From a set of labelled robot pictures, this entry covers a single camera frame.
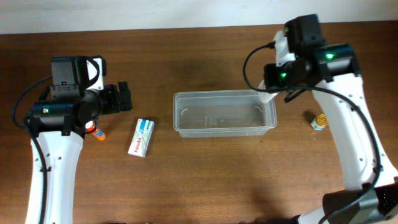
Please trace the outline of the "orange tube white cap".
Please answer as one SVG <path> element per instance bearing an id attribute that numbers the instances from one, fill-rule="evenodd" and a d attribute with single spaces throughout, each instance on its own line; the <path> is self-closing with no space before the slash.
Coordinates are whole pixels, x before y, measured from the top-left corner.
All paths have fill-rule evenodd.
<path id="1" fill-rule="evenodd" d="M 85 124 L 86 133 L 92 134 L 97 140 L 104 141 L 106 139 L 105 133 L 98 127 L 96 122 L 89 121 Z"/>

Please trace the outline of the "white spray bottle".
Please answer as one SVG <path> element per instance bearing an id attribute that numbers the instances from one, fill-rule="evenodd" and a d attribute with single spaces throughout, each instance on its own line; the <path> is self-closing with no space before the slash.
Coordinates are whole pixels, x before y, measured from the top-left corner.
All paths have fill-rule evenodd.
<path id="1" fill-rule="evenodd" d="M 262 80 L 262 82 L 260 82 L 258 89 L 266 89 L 266 85 L 265 85 L 265 81 Z M 258 96 L 259 96 L 259 100 L 266 104 L 268 103 L 270 100 L 272 100 L 276 95 L 278 95 L 278 93 L 266 93 L 266 92 L 259 92 Z"/>

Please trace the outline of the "white Panadol box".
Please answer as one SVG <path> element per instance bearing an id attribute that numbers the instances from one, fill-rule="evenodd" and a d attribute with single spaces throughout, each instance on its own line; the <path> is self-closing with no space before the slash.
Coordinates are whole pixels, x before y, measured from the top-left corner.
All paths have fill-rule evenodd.
<path id="1" fill-rule="evenodd" d="M 138 119 L 128 154 L 145 157 L 155 123 L 148 119 Z"/>

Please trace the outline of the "small jar gold lid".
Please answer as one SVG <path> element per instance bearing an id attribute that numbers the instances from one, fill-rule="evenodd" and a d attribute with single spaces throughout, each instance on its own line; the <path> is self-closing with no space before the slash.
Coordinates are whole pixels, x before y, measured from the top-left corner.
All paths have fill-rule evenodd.
<path id="1" fill-rule="evenodd" d="M 320 114 L 313 119 L 311 126 L 314 130 L 320 131 L 328 126 L 328 120 L 324 114 Z"/>

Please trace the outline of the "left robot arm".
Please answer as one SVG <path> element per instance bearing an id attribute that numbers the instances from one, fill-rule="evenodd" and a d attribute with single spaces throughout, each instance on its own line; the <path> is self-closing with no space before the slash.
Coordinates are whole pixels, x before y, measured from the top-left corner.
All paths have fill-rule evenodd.
<path id="1" fill-rule="evenodd" d="M 126 82 L 103 83 L 106 61 L 100 55 L 54 57 L 51 69 L 52 84 L 24 119 L 33 158 L 26 223 L 72 223 L 86 124 L 132 109 Z"/>

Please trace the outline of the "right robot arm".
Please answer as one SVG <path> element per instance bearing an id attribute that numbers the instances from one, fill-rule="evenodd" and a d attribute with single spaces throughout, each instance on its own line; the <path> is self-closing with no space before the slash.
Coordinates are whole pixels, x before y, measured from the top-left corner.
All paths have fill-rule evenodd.
<path id="1" fill-rule="evenodd" d="M 275 63 L 264 68 L 259 99 L 269 102 L 280 91 L 292 100 L 311 90 L 332 133 L 343 171 L 344 189 L 323 196 L 320 208 L 294 223 L 377 223 L 397 215 L 397 169 L 377 136 L 363 91 L 353 48 L 328 45 L 318 17 L 285 23 L 271 47 Z"/>

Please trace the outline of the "clear plastic container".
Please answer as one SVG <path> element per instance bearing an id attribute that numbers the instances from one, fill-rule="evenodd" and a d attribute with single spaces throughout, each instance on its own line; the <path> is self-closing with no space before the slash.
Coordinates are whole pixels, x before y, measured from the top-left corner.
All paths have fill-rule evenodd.
<path id="1" fill-rule="evenodd" d="M 173 113 L 183 138 L 260 136 L 277 126 L 274 101 L 264 104 L 254 90 L 178 92 Z"/>

